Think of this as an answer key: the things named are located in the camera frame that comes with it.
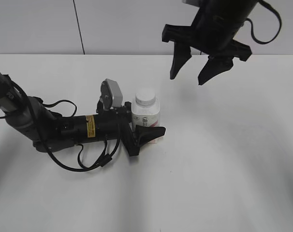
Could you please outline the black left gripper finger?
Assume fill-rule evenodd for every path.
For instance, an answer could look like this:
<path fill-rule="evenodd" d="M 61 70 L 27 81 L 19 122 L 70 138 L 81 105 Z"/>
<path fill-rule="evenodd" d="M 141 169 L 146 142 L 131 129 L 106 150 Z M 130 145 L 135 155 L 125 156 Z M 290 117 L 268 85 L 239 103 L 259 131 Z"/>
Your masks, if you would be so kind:
<path fill-rule="evenodd" d="M 143 127 L 137 125 L 134 132 L 137 139 L 137 146 L 142 147 L 145 144 L 164 136 L 165 132 L 165 127 Z"/>

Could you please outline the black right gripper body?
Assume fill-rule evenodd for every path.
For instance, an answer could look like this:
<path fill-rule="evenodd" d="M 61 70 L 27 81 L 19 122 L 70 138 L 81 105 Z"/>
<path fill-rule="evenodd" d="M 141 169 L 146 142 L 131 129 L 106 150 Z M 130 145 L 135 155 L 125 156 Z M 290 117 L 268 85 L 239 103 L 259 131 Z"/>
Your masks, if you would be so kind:
<path fill-rule="evenodd" d="M 192 24 L 166 24 L 162 41 L 181 43 L 214 57 L 237 57 L 246 61 L 252 54 L 251 48 L 234 40 L 234 36 L 251 11 L 250 0 L 202 0 Z"/>

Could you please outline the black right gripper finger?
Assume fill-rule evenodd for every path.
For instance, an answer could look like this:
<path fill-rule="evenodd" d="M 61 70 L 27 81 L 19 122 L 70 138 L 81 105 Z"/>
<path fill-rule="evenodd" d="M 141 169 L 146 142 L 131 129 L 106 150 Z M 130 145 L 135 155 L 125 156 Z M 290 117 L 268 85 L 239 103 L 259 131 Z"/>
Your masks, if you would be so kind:
<path fill-rule="evenodd" d="M 233 57 L 208 56 L 208 61 L 198 75 L 199 85 L 205 84 L 213 77 L 229 71 L 233 67 Z"/>
<path fill-rule="evenodd" d="M 180 71 L 180 69 L 186 64 L 186 62 L 191 58 L 190 46 L 174 42 L 174 55 L 172 66 L 170 69 L 170 79 L 174 80 Z"/>

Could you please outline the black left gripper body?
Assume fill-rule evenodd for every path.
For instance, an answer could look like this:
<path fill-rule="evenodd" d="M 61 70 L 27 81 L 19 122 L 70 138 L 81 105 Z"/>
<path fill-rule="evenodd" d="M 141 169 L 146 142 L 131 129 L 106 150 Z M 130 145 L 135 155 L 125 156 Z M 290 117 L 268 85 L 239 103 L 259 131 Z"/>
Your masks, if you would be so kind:
<path fill-rule="evenodd" d="M 96 114 L 77 117 L 77 142 L 79 144 L 118 140 L 125 146 L 130 157 L 138 156 L 140 145 L 138 136 L 132 130 L 132 103 L 127 101 L 123 106 L 104 108 L 98 102 Z"/>

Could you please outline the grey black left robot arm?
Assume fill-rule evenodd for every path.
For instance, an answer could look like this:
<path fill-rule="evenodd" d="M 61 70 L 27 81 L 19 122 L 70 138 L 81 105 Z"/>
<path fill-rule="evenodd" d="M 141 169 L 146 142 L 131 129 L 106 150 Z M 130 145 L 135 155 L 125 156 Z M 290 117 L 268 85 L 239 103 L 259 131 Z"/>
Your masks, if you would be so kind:
<path fill-rule="evenodd" d="M 134 126 L 132 104 L 123 102 L 116 81 L 105 79 L 96 114 L 63 116 L 52 112 L 54 104 L 44 104 L 38 97 L 28 97 L 34 111 L 29 108 L 9 75 L 0 73 L 0 110 L 8 125 L 28 137 L 39 152 L 47 149 L 58 152 L 78 144 L 108 140 L 121 140 L 129 156 L 137 156 L 140 147 L 164 136 L 165 127 Z"/>

